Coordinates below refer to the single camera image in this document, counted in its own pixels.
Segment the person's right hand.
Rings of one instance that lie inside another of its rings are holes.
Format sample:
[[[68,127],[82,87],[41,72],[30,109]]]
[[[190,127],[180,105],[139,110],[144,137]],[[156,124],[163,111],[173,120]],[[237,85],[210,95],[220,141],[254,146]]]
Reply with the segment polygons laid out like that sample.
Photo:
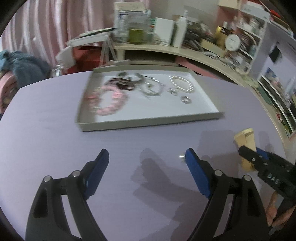
[[[295,210],[295,206],[293,206],[289,210],[287,210],[285,213],[280,215],[278,218],[276,218],[278,210],[275,206],[275,202],[277,201],[277,198],[278,198],[278,194],[276,192],[273,192],[271,199],[269,201],[269,205],[268,205],[266,212],[265,212],[267,224],[269,227],[270,226],[278,227],[278,226],[285,225]]]

